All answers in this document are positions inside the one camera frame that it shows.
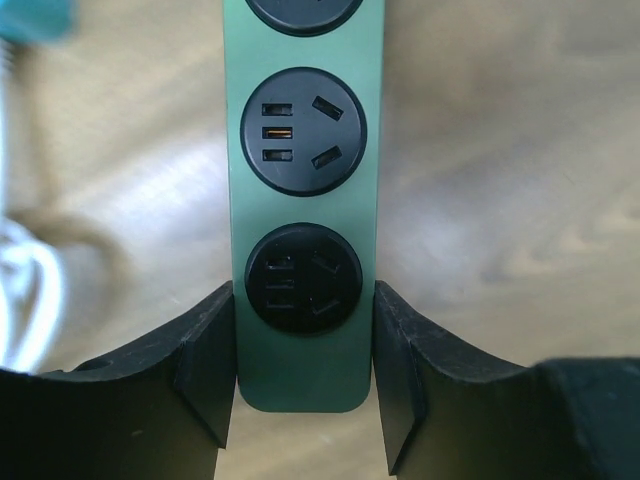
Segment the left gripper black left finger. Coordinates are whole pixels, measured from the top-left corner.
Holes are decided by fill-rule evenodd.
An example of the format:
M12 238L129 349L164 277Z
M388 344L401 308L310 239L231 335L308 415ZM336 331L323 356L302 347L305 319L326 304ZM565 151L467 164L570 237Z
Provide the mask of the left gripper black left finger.
M165 325L71 371L1 374L5 479L210 479L236 385L224 284Z

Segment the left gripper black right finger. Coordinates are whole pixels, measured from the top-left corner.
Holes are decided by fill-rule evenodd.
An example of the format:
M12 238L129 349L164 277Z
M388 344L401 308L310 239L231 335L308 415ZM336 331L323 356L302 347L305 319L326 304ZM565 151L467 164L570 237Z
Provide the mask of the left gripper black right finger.
M374 296L373 363L389 473L398 479L635 479L639 361L522 367Z

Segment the green power strip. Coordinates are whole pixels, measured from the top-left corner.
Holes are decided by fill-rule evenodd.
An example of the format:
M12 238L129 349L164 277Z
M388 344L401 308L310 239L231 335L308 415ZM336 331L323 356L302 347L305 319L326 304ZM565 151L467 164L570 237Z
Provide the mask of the green power strip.
M371 377L385 5L223 5L238 384L342 413Z

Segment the blue usb socket strip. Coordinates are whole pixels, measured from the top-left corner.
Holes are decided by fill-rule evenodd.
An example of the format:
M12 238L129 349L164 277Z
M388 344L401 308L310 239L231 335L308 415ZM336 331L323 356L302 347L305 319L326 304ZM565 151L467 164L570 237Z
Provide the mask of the blue usb socket strip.
M70 0L1 0L1 38L40 43L65 36L75 19Z

